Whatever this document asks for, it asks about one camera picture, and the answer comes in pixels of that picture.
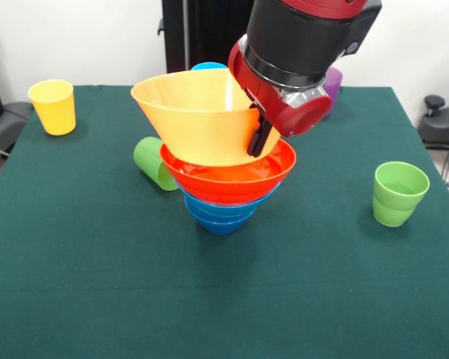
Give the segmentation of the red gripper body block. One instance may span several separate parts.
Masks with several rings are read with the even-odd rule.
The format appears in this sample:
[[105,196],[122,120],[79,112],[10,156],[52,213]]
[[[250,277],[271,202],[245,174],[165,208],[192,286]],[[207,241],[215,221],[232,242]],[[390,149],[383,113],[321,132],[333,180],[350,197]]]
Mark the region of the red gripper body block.
[[259,111],[257,138],[266,138],[271,129],[284,137],[299,135],[324,118],[332,103],[324,79],[304,88],[286,88],[259,76],[246,58],[252,54],[248,37],[241,36],[230,51],[228,68]]

